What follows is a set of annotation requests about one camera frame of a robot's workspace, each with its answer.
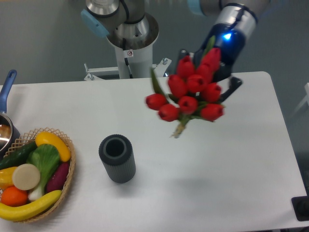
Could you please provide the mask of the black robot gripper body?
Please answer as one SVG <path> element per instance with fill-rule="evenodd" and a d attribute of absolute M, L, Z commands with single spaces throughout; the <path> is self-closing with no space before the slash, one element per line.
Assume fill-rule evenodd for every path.
<path fill-rule="evenodd" d="M 214 75 L 215 82 L 220 82 L 231 76 L 232 66 L 240 52 L 242 51 L 246 39 L 237 29 L 231 29 L 228 24 L 219 23 L 214 25 L 208 33 L 201 47 L 195 52 L 193 63 L 199 65 L 202 60 L 202 54 L 205 51 L 208 41 L 214 36 L 214 47 L 221 50 L 221 66 Z"/>

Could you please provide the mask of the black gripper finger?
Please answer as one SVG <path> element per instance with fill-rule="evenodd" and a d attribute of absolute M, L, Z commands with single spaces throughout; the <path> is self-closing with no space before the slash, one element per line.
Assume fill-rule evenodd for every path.
<path fill-rule="evenodd" d="M 225 79 L 229 80 L 228 90 L 220 95 L 220 98 L 219 98 L 220 103 L 223 103 L 228 97 L 230 97 L 242 85 L 242 80 L 234 76 L 219 77 L 218 81 L 220 82 Z"/>
<path fill-rule="evenodd" d="M 193 53 L 189 52 L 185 49 L 180 50 L 178 54 L 178 62 L 179 63 L 187 63 L 193 61 Z"/>

